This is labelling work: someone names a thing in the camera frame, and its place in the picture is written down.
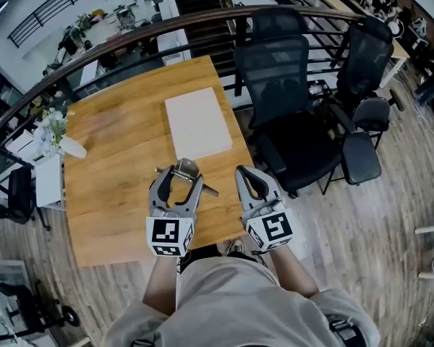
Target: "strap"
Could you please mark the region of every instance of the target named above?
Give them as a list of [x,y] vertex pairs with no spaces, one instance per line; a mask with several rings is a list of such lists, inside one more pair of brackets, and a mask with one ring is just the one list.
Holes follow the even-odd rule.
[[367,347],[360,329],[346,320],[330,322],[330,330],[337,334],[346,347]]

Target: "chair armrest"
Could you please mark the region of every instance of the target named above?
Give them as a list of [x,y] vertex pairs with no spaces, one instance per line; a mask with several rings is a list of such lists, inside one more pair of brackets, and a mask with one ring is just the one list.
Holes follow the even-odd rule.
[[352,122],[341,107],[337,104],[328,104],[328,107],[334,116],[336,116],[342,127],[345,128],[348,133],[353,134],[356,129],[354,122]]
[[400,99],[400,97],[397,95],[397,93],[394,90],[389,90],[389,92],[391,93],[392,98],[389,99],[389,105],[396,105],[397,108],[400,110],[400,112],[405,111],[405,106],[402,103],[402,100]]
[[274,174],[280,174],[286,170],[283,158],[275,148],[266,134],[261,134],[257,139],[257,145],[260,153],[263,155],[264,161],[267,163],[270,170]]

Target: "beige shirt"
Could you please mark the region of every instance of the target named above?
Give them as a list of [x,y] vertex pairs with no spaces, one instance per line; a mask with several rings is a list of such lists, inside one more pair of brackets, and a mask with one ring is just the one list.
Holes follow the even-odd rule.
[[332,289],[306,299],[285,291],[258,263],[212,257],[193,262],[180,275],[172,316],[133,301],[103,346],[344,347],[325,315],[350,319],[367,347],[378,346],[375,324],[346,292]]

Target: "cable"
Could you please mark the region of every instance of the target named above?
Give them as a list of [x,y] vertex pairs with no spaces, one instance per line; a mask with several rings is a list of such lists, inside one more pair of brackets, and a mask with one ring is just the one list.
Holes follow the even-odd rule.
[[398,82],[398,83],[400,84],[402,90],[403,90],[404,93],[407,95],[408,99],[410,100],[410,103],[412,104],[414,111],[417,112],[417,122],[418,122],[418,124],[423,125],[422,122],[423,122],[423,121],[426,122],[427,127],[428,127],[429,130],[431,131],[431,134],[434,135],[434,131],[433,131],[433,129],[431,128],[431,126],[430,126],[430,124],[429,124],[429,121],[428,121],[428,120],[427,120],[427,119],[426,119],[426,118],[425,118],[425,117],[420,113],[420,111],[418,111],[417,107],[414,106],[414,99],[413,99],[413,97],[409,95],[409,93],[405,90],[405,87],[403,86],[403,84],[402,84],[399,80],[397,80],[397,79],[395,79],[395,78],[392,78],[392,80],[394,80],[395,82]]

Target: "wooden handrail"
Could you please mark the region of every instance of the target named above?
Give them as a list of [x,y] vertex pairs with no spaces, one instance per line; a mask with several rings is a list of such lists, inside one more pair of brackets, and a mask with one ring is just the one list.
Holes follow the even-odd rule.
[[306,17],[334,18],[338,20],[353,21],[365,18],[364,15],[340,12],[338,10],[332,9],[307,7],[294,8],[292,5],[248,5],[244,7],[229,7],[184,14],[179,17],[164,20],[162,22],[153,23],[152,25],[139,27],[119,36],[119,38],[108,40],[100,45],[95,46],[84,53],[84,55],[81,57],[70,61],[64,66],[58,68],[55,72],[44,77],[40,82],[35,84],[29,91],[27,91],[19,101],[17,101],[7,112],[3,114],[3,116],[0,117],[0,128],[2,128],[11,118],[13,118],[13,116],[20,111],[21,108],[29,104],[32,99],[34,99],[44,90],[58,83],[59,80],[64,79],[67,75],[73,73],[74,71],[77,71],[92,61],[99,59],[104,54],[112,53],[113,51],[123,48],[131,43],[137,43],[141,40],[154,38],[164,33],[180,30],[191,25],[207,23],[211,20],[232,20],[238,17],[250,17],[253,12],[256,12],[259,9],[272,9],[277,7],[296,9],[300,14]]

